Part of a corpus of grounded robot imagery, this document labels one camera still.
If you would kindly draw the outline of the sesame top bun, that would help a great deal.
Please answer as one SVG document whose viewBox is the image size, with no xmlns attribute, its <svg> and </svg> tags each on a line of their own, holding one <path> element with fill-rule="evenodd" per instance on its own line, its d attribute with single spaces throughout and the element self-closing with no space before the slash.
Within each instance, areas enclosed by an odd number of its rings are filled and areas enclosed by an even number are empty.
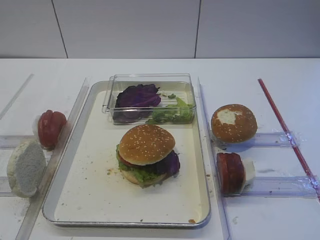
<svg viewBox="0 0 320 240">
<path fill-rule="evenodd" d="M 167 157 L 176 145 L 173 135 L 154 124 L 129 129 L 118 144 L 118 153 L 126 162 L 145 166 Z"/>
</svg>

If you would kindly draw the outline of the green lettuce in container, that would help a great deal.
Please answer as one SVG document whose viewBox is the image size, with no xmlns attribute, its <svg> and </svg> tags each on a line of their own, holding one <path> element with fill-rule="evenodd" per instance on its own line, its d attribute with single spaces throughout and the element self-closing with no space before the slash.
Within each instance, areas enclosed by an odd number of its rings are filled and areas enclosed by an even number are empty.
<svg viewBox="0 0 320 240">
<path fill-rule="evenodd" d="M 186 103 L 175 94 L 166 96 L 169 100 L 175 100 L 174 104 L 168 104 L 152 112 L 151 118 L 146 124 L 189 124 L 194 117 L 194 104 Z"/>
</svg>

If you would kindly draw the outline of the green lettuce on burger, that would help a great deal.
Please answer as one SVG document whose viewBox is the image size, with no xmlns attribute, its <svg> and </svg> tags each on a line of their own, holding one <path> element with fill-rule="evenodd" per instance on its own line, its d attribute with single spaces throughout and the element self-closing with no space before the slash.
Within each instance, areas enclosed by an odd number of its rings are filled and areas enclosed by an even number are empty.
<svg viewBox="0 0 320 240">
<path fill-rule="evenodd" d="M 122 172 L 123 177 L 133 184 L 140 185 L 140 187 L 142 188 L 145 188 L 150 185 L 155 185 L 161 182 L 166 177 L 166 173 L 157 174 L 149 172 L 147 170 L 129 167 L 125 165 L 121 161 L 118 144 L 116 145 L 116 158 L 118 160 L 118 167 Z"/>
</svg>

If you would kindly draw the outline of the red tomato slices left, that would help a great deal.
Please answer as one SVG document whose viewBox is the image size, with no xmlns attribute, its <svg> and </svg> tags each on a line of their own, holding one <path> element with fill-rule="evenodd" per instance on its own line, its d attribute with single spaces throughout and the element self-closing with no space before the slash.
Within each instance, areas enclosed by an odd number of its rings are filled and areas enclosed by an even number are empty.
<svg viewBox="0 0 320 240">
<path fill-rule="evenodd" d="M 53 149 L 59 140 L 61 130 L 66 125 L 65 115 L 59 111 L 48 109 L 36 121 L 37 136 L 40 144 L 47 149 Z"/>
</svg>

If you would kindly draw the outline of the purple cabbage in container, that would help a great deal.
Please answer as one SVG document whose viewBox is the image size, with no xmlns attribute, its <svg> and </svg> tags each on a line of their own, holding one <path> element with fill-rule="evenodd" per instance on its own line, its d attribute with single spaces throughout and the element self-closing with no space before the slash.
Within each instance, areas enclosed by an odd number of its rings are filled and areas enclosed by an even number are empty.
<svg viewBox="0 0 320 240">
<path fill-rule="evenodd" d="M 116 108 L 156 107 L 161 102 L 155 84 L 138 84 L 127 87 L 118 94 Z"/>
</svg>

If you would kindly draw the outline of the clear plastic container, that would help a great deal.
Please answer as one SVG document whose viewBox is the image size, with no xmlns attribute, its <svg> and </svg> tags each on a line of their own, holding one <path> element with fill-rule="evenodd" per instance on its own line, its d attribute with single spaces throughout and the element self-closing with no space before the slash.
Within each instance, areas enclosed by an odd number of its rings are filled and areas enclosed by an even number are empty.
<svg viewBox="0 0 320 240">
<path fill-rule="evenodd" d="M 102 112 L 114 124 L 190 124 L 196 101 L 188 73 L 116 74 L 110 77 Z"/>
</svg>

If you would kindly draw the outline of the purple cabbage on burger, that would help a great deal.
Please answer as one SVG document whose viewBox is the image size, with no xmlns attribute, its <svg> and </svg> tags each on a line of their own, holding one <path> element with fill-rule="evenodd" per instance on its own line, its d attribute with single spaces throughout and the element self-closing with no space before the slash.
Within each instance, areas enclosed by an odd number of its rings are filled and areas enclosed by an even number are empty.
<svg viewBox="0 0 320 240">
<path fill-rule="evenodd" d="M 152 164 L 150 171 L 157 175 L 168 174 L 170 176 L 175 175 L 180 170 L 179 156 L 172 150 L 165 158 L 161 161 Z"/>
</svg>

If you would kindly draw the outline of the bottom bun on tray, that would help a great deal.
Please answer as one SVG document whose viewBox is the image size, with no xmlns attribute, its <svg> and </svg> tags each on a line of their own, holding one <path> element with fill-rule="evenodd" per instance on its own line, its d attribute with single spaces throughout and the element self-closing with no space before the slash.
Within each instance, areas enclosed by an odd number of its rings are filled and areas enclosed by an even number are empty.
<svg viewBox="0 0 320 240">
<path fill-rule="evenodd" d="M 120 170 L 122 175 L 131 183 L 141 186 L 142 188 L 155 185 L 163 181 L 168 175 L 156 174 L 145 170 Z"/>
</svg>

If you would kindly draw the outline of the white pusher block right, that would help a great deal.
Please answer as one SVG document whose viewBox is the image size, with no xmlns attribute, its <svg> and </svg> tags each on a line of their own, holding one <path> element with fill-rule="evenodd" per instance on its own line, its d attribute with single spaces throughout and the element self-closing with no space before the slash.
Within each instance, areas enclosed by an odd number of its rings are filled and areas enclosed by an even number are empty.
<svg viewBox="0 0 320 240">
<path fill-rule="evenodd" d="M 244 160 L 243 167 L 244 167 L 244 182 L 242 185 L 242 189 L 244 190 L 246 187 L 253 184 L 254 179 L 256 177 L 256 170 L 255 170 L 254 162 L 250 159 Z"/>
</svg>

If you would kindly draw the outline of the clear thin strip far left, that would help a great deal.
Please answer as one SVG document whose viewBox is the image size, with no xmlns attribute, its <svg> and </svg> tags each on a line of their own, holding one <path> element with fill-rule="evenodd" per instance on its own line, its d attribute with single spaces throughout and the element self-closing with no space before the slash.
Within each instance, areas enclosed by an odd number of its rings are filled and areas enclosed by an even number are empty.
<svg viewBox="0 0 320 240">
<path fill-rule="evenodd" d="M 23 84 L 20 86 L 20 88 L 16 91 L 16 93 L 13 95 L 13 97 L 9 100 L 9 102 L 6 104 L 6 106 L 0 112 L 0 120 L 6 115 L 8 110 L 11 108 L 11 106 L 14 104 L 14 102 L 17 100 L 17 98 L 20 96 L 20 94 L 23 92 L 23 90 L 27 87 L 27 85 L 33 79 L 33 77 L 34 77 L 34 74 L 31 73 L 27 77 L 27 79 L 23 82 Z"/>
</svg>

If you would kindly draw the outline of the pale bun half left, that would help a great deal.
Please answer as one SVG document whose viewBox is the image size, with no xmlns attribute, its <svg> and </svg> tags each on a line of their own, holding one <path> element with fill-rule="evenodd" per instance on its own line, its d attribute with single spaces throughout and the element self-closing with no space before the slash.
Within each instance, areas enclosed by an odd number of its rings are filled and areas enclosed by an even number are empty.
<svg viewBox="0 0 320 240">
<path fill-rule="evenodd" d="M 6 174 L 11 191 L 20 198 L 35 195 L 46 168 L 46 158 L 35 140 L 28 140 L 12 152 Z"/>
</svg>

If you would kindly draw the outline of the clear rail track upper right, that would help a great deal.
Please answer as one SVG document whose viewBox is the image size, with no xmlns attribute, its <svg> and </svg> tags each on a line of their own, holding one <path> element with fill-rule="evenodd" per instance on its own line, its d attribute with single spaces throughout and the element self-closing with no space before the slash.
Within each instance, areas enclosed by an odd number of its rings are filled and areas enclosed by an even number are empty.
<svg viewBox="0 0 320 240">
<path fill-rule="evenodd" d="M 291 132 L 258 132 L 249 140 L 238 143 L 227 143 L 210 134 L 213 145 L 222 149 L 226 148 L 273 148 L 273 147 L 298 147 L 300 139 Z"/>
</svg>

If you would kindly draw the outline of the clear rail track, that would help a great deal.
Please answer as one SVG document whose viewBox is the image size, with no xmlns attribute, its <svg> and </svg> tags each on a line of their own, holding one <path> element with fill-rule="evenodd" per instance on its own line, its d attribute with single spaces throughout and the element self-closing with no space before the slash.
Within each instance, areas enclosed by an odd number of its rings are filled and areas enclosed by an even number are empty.
<svg viewBox="0 0 320 240">
<path fill-rule="evenodd" d="M 0 196 L 1 197 L 15 197 L 16 195 L 12 192 L 9 180 L 6 176 L 0 177 Z"/>
<path fill-rule="evenodd" d="M 249 140 L 238 143 L 227 143 L 210 134 L 213 145 L 222 149 L 226 148 L 273 148 L 273 147 L 298 147 L 300 139 L 291 132 L 258 132 Z"/>
<path fill-rule="evenodd" d="M 294 197 L 317 198 L 318 194 L 308 176 L 255 177 L 241 192 L 225 193 L 224 197 Z"/>
<path fill-rule="evenodd" d="M 15 149 L 17 146 L 27 141 L 36 141 L 38 144 L 40 144 L 39 140 L 34 135 L 1 135 L 0 149 Z"/>
</svg>

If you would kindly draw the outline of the clear rail track lower right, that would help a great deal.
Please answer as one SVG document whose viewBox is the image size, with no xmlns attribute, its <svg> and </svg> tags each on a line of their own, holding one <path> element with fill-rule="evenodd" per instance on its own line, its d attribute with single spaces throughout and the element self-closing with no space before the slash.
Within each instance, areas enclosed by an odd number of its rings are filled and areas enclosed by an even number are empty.
<svg viewBox="0 0 320 240">
<path fill-rule="evenodd" d="M 308 176 L 255 177 L 241 192 L 225 193 L 224 197 L 294 197 L 317 198 L 318 194 Z"/>
</svg>

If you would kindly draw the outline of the clear rail track upper left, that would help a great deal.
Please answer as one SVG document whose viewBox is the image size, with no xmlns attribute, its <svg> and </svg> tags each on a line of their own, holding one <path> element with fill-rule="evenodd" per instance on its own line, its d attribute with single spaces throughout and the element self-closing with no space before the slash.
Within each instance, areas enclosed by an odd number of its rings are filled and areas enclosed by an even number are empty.
<svg viewBox="0 0 320 240">
<path fill-rule="evenodd" d="M 15 149 L 17 146 L 27 141 L 36 141 L 38 144 L 40 144 L 39 140 L 34 135 L 1 135 L 0 149 Z"/>
</svg>

